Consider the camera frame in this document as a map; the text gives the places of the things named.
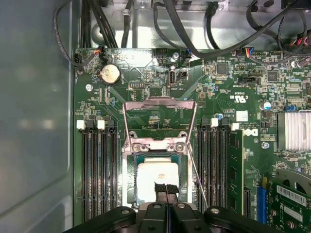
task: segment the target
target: screw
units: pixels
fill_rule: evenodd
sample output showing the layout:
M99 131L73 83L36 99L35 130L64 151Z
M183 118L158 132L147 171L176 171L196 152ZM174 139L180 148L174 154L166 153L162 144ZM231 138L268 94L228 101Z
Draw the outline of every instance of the screw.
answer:
M290 229L294 229L295 228L295 224L293 223L293 221L287 221L287 226L288 226L288 228L290 228Z
M263 149L268 149L269 147L270 147L270 144L267 143L267 142L263 142L263 143L261 144L261 148L263 148Z
M270 214L271 214L271 216L275 217L276 216L276 211L275 210L271 210Z
M140 150L140 145L134 144L134 145L132 146L132 150L133 150L134 152L139 151L139 150Z
M225 5L220 3L218 6L218 10L222 11L225 8Z
M144 1L141 1L139 5L141 9L144 9L146 7L146 3Z
M177 204L177 207L180 209L184 209L186 207L186 205L183 203L179 203L179 204Z
M184 149L184 146L181 145L181 144L178 144L178 145L176 146L176 150L177 150L177 151L182 151L183 149Z
M92 91L93 90L93 85L92 84L87 84L86 85L86 90L87 91Z
M178 60L179 59L179 53L178 52L173 53L172 58L174 60Z
M220 213L219 209L215 209L215 208L211 209L210 211L211 211L213 214L219 214L219 213Z

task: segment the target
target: motherboard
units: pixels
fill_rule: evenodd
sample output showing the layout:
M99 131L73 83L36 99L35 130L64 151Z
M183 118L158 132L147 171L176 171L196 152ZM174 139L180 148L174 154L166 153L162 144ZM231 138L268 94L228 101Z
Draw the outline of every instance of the motherboard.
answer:
M155 183L176 185L179 201L204 212L200 181L208 206L310 232L308 63L175 49L78 49L75 58L95 52L74 77L74 225L155 201Z

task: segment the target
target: usb port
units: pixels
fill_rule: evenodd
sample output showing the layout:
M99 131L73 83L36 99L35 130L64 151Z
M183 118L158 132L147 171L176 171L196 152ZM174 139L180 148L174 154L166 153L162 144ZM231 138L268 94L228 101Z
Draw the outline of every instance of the usb port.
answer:
M169 71L168 85L175 84L175 83L176 83L175 71L171 70Z

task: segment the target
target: white label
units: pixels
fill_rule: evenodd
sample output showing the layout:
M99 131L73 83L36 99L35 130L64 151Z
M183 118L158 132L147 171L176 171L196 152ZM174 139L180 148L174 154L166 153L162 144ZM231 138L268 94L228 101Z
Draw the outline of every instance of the white label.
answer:
M248 111L237 111L237 122L248 122Z
M246 103L248 96L235 95L235 96L230 96L230 99L234 99L236 103Z
M244 135L245 136L258 136L258 129L246 129L244 130Z
M302 222L302 215L288 208L287 206L284 206L284 212L292 216L293 218L297 219L298 221Z
M299 194L296 194L286 188L283 188L279 185L276 186L277 193L297 202L298 204L301 204L303 206L307 206L307 199Z

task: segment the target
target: capacitor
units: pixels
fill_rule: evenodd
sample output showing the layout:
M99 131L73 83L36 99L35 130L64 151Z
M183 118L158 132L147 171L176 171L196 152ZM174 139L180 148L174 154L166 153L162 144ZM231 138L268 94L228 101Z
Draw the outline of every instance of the capacitor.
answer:
M108 64L98 72L98 76L106 85L116 85L121 80L121 71L116 65Z
M260 105L259 105L259 109L261 110L271 110L271 103L270 102L262 102Z
M270 147L270 144L268 142L262 142L261 148L268 149Z
M311 62L311 57L307 57L303 59L302 61L298 62L297 66L299 68L303 68L303 67L306 67L308 64L310 64L310 62Z

